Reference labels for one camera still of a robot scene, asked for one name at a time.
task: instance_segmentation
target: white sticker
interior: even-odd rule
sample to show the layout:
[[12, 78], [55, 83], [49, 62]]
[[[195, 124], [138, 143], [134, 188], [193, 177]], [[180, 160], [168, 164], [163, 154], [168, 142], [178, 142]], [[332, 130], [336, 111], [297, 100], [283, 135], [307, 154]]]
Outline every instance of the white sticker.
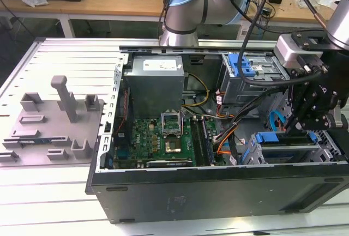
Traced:
[[20, 141], [20, 143], [35, 143], [34, 141]]
[[222, 96], [217, 96], [217, 104], [222, 105]]
[[261, 67], [260, 65], [252, 65], [252, 69], [257, 70], [257, 71], [262, 71], [263, 67]]
[[176, 60], [145, 60], [144, 71], [177, 71]]
[[229, 160], [230, 160], [230, 163], [231, 163], [231, 164], [233, 164], [233, 165], [236, 165], [236, 164], [237, 164], [237, 161], [235, 160], [235, 158], [234, 158], [232, 155], [230, 155]]

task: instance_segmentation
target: floor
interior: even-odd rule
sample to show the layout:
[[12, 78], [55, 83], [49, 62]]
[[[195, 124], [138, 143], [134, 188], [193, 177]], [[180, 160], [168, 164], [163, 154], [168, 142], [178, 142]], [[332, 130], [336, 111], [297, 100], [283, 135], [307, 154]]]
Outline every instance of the floor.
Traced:
[[[0, 24], [0, 86], [15, 68], [30, 47], [33, 38], [23, 26], [12, 18], [13, 29], [6, 30]], [[25, 18], [23, 23], [36, 37], [64, 37], [61, 26], [54, 19]], [[156, 22], [111, 21], [111, 32], [107, 21], [74, 20], [73, 27], [79, 38], [156, 38]], [[200, 25], [199, 39], [235, 39], [238, 26]], [[253, 35], [251, 39], [277, 40], [277, 35], [266, 33]]]

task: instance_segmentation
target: slotted metal platform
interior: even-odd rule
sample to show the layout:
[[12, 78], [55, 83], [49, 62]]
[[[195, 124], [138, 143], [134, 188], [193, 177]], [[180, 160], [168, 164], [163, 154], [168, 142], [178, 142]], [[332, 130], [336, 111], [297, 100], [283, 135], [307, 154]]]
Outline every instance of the slotted metal platform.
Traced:
[[[108, 102], [119, 45], [156, 44], [146, 39], [46, 39], [34, 43], [0, 88], [0, 139], [10, 132], [25, 92], [38, 92], [45, 100], [58, 99], [50, 81], [53, 75], [63, 74], [76, 99], [95, 93]], [[236, 47], [241, 42], [200, 44]], [[274, 44], [263, 42], [270, 48]], [[253, 45], [261, 47], [258, 41], [252, 41]], [[308, 214], [111, 225], [97, 198], [85, 194], [88, 171], [88, 165], [0, 168], [0, 235], [254, 235], [256, 231], [349, 235], [349, 190]]]

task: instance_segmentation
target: green circuit board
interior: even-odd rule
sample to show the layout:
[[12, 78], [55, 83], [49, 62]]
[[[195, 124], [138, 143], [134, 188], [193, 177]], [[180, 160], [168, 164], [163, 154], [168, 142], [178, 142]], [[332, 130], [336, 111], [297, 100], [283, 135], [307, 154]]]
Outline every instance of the green circuit board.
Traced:
[[[167, 129], [179, 128], [177, 121], [166, 121]], [[193, 161], [195, 165], [194, 151], [191, 141], [189, 120], [183, 120], [183, 134], [180, 138], [180, 152], [165, 152], [166, 138], [163, 137], [161, 119], [137, 119], [134, 121], [132, 131], [131, 159], [181, 159]]]
[[[192, 142], [190, 119], [183, 119], [181, 135], [164, 137], [161, 119], [135, 119], [132, 126], [131, 146], [122, 158], [114, 157], [115, 168], [139, 168], [148, 161], [188, 160], [196, 166]], [[209, 137], [216, 135], [215, 123], [207, 119], [206, 127]], [[166, 129], [178, 129], [177, 119], [168, 119]]]

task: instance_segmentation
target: motherboard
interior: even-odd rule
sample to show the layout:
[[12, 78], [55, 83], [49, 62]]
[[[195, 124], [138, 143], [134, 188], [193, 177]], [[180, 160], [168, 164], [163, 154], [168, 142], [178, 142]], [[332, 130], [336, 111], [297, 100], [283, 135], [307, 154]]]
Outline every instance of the motherboard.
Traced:
[[207, 166], [214, 161], [217, 130], [212, 119], [134, 119], [131, 128], [130, 146], [116, 148], [114, 168]]

